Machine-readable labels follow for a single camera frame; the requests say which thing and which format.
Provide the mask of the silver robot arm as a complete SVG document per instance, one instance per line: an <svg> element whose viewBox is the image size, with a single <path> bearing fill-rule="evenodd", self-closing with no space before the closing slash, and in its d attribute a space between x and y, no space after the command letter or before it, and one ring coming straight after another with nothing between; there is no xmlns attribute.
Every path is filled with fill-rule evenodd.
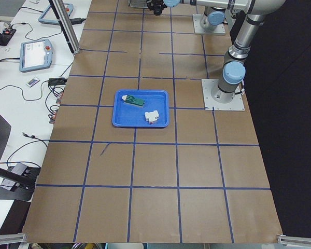
<svg viewBox="0 0 311 249"><path fill-rule="evenodd" d="M163 9L173 8L178 4L240 10L246 14L245 20L232 46L225 54L222 76L211 90L212 98L219 103L230 103L235 96L237 86L243 81L246 73L245 59L250 51L250 44L265 16L278 10L285 1L146 1L147 7L156 16Z"/></svg>
<svg viewBox="0 0 311 249"><path fill-rule="evenodd" d="M225 20L225 9L219 7L205 7L204 15L200 21L206 33L213 32Z"/></svg>

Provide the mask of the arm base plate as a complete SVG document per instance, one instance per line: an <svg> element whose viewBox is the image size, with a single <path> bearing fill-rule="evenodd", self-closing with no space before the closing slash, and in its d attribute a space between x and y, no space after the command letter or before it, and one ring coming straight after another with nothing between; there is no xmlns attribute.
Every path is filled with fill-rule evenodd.
<svg viewBox="0 0 311 249"><path fill-rule="evenodd" d="M218 79L202 79L205 110L244 111L243 97L239 87L232 93L218 88Z"/></svg>
<svg viewBox="0 0 311 249"><path fill-rule="evenodd" d="M204 14L193 14L193 27L195 34L202 35L225 35L223 24L212 25Z"/></svg>

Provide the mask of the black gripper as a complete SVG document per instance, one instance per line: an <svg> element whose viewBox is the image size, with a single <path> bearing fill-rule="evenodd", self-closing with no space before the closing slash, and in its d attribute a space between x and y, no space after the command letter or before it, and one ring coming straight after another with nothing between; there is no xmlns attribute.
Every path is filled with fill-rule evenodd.
<svg viewBox="0 0 311 249"><path fill-rule="evenodd" d="M164 0L146 0L146 5L149 10L163 10L167 8Z"/></svg>

